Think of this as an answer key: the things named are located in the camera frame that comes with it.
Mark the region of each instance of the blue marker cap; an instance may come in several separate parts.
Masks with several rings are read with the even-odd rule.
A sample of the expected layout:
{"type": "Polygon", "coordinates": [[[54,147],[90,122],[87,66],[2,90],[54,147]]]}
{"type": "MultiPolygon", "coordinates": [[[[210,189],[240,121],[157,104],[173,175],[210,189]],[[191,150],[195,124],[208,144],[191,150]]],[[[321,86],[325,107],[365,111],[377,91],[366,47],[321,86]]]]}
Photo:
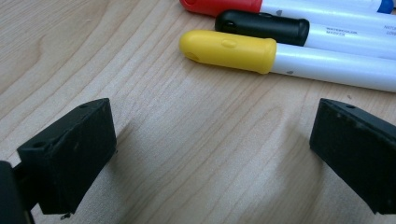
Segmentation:
{"type": "Polygon", "coordinates": [[[394,8],[393,0],[382,0],[381,6],[379,6],[377,12],[390,14],[393,8],[394,8]]]}

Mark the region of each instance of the wooden table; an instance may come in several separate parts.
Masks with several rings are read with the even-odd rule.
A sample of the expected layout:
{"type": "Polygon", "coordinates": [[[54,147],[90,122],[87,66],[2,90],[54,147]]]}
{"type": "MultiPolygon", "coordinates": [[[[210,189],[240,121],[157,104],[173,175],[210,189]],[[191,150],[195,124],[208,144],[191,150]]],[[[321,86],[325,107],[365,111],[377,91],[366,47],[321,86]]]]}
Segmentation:
{"type": "Polygon", "coordinates": [[[108,97],[118,154],[69,219],[36,223],[395,223],[308,145],[320,98],[396,124],[396,95],[195,63],[179,37],[214,27],[170,0],[4,0],[0,159],[108,97]]]}

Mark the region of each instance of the black marker cap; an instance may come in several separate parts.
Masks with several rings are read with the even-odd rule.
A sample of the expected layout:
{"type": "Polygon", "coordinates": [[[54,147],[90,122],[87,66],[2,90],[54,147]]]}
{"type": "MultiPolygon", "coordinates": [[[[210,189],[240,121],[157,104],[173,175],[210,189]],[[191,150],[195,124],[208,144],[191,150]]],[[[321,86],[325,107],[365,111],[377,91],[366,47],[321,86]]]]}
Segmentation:
{"type": "Polygon", "coordinates": [[[226,10],[216,17],[216,31],[235,35],[273,38],[277,43],[303,46],[309,33],[309,21],[226,10]]]}

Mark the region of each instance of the marker cap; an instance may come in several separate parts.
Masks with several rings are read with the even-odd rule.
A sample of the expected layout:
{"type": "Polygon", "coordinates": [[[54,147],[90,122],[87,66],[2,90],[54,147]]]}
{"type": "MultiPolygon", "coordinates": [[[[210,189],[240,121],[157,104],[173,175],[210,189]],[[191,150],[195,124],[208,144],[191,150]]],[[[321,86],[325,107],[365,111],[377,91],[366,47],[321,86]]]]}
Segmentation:
{"type": "Polygon", "coordinates": [[[227,9],[260,12],[262,0],[179,0],[188,11],[217,17],[227,9]]]}
{"type": "Polygon", "coordinates": [[[390,14],[394,8],[393,0],[382,0],[377,12],[390,14]]]}
{"type": "Polygon", "coordinates": [[[180,38],[179,47],[187,58],[198,63],[244,69],[261,74],[270,72],[276,56],[274,39],[215,31],[189,31],[180,38]]]}
{"type": "Polygon", "coordinates": [[[273,38],[277,43],[303,46],[308,38],[309,21],[268,13],[226,10],[216,17],[215,29],[236,35],[273,38]]]}

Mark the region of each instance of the black rubber piece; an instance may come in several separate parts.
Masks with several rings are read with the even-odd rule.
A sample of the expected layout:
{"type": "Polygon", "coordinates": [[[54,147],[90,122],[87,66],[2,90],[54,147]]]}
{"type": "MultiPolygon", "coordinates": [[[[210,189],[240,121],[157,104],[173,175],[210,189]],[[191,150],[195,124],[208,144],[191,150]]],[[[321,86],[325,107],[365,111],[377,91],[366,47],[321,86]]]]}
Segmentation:
{"type": "Polygon", "coordinates": [[[0,161],[0,223],[34,223],[23,205],[11,164],[0,161]]]}
{"type": "Polygon", "coordinates": [[[373,210],[396,213],[396,127],[321,99],[310,146],[373,210]]]}
{"type": "Polygon", "coordinates": [[[75,213],[116,144],[108,99],[76,107],[18,148],[20,173],[34,180],[20,183],[25,204],[35,194],[43,214],[75,213]]]}

